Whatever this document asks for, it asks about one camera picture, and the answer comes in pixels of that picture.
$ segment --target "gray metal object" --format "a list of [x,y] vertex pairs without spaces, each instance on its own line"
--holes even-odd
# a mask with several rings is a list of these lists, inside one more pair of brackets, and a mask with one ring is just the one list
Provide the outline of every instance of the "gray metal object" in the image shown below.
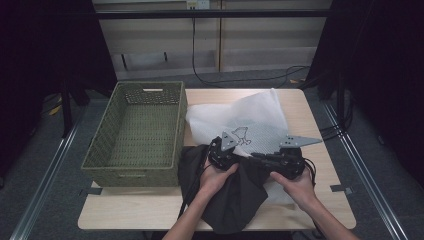
[[29,234],[31,233],[32,227],[35,224],[35,221],[38,218],[38,215],[43,208],[44,202],[46,201],[47,195],[54,183],[54,179],[57,175],[57,172],[62,165],[62,162],[74,140],[75,134],[79,127],[79,124],[82,120],[82,117],[85,112],[85,107],[81,110],[81,113],[78,116],[78,119],[71,129],[68,136],[60,142],[60,145],[56,151],[55,156],[53,157],[52,162],[50,163],[49,168],[47,169],[43,179],[41,180],[40,185],[38,185],[37,191],[31,199],[28,207],[26,208],[24,215],[21,217],[18,225],[13,231],[10,240],[15,239],[28,239]]
[[221,151],[225,151],[238,145],[238,141],[234,140],[228,133],[222,132]]
[[[331,105],[324,104],[324,108],[330,118],[333,126],[337,125],[337,116],[336,112]],[[375,207],[377,208],[383,222],[386,224],[387,229],[389,230],[391,236],[395,240],[406,240],[408,237],[406,236],[405,231],[403,230],[402,225],[393,209],[390,207],[386,198],[382,194],[380,188],[377,186],[374,178],[369,172],[367,166],[365,165],[364,160],[359,155],[355,145],[350,139],[349,135],[341,131],[337,130],[339,134],[340,141],[346,149],[347,154],[349,155],[350,160],[353,163],[356,171],[359,174],[359,177],[362,180],[371,200],[374,202]]]
[[308,138],[308,137],[287,135],[281,140],[280,148],[303,147],[303,146],[320,143],[320,142],[322,142],[322,140],[318,138]]

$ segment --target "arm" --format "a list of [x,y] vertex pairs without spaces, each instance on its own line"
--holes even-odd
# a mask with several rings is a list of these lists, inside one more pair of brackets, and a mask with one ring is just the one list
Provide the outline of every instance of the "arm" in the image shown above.
[[271,172],[271,177],[281,184],[284,191],[314,220],[327,239],[358,239],[317,198],[309,169],[305,168],[303,174],[292,181],[276,172]]
[[205,163],[205,168],[207,169],[200,177],[199,191],[190,206],[163,239],[191,239],[209,201],[224,186],[228,176],[233,174],[238,168],[238,164],[234,164],[228,171],[224,172],[214,166],[209,167],[209,165],[210,162],[207,160]]

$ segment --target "wicker basket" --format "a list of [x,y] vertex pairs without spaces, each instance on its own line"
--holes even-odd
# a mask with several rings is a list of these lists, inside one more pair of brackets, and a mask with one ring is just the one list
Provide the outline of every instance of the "wicker basket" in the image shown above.
[[81,169],[102,187],[178,186],[183,82],[119,82]]

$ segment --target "human hand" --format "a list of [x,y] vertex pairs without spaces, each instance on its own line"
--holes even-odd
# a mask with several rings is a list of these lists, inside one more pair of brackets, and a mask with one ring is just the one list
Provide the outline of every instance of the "human hand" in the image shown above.
[[294,180],[289,180],[277,172],[271,172],[270,176],[283,186],[284,191],[293,198],[302,210],[306,210],[317,200],[308,168],[305,168],[302,175]]
[[199,193],[213,197],[224,186],[227,178],[237,171],[239,164],[233,164],[227,171],[217,169],[214,166],[210,166],[210,164],[209,159],[207,159],[204,167],[205,171],[200,177]]

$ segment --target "metal rail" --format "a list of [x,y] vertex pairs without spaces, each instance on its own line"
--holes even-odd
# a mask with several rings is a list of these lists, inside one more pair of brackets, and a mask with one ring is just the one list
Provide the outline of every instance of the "metal rail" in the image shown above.
[[40,214],[41,209],[43,208],[44,202],[47,199],[48,193],[50,192],[50,189],[54,183],[54,179],[57,175],[57,172],[59,171],[60,166],[62,165],[63,160],[69,150],[69,147],[71,146],[74,140],[75,134],[78,130],[79,124],[84,116],[84,113],[85,107],[83,107],[83,109],[81,110],[77,122],[71,129],[68,136],[66,138],[63,138],[60,142],[49,168],[44,174],[43,179],[38,185],[37,191],[34,193],[31,202],[27,206],[23,216],[19,220],[18,225],[13,231],[10,240],[28,239],[28,236],[31,233],[31,230],[38,218],[38,215]]
[[154,11],[97,11],[95,13],[47,13],[45,16],[75,19],[166,19],[166,18],[299,18],[351,17],[352,10],[329,9],[261,9],[261,10],[154,10]]
[[[333,124],[333,126],[336,126],[337,125],[336,111],[333,109],[331,105],[328,105],[328,104],[324,104],[324,108],[328,114],[328,117],[330,118],[331,123]],[[349,158],[352,161],[353,166],[358,172],[359,177],[362,180],[362,183],[364,184],[366,190],[368,191],[368,194],[370,195],[371,200],[374,202],[375,207],[380,213],[380,216],[384,224],[386,224],[386,227],[389,230],[392,238],[395,240],[407,240],[408,237],[406,236],[406,233],[403,230],[399,222],[399,219],[397,218],[393,209],[390,207],[386,198],[380,191],[380,188],[377,186],[374,178],[372,177],[367,166],[365,165],[364,160],[362,159],[361,155],[359,155],[358,150],[356,149],[355,145],[350,139],[349,134],[347,134],[346,132],[342,131],[339,128],[337,128],[337,131],[339,134],[340,141],[342,142],[347,154],[349,155]]]

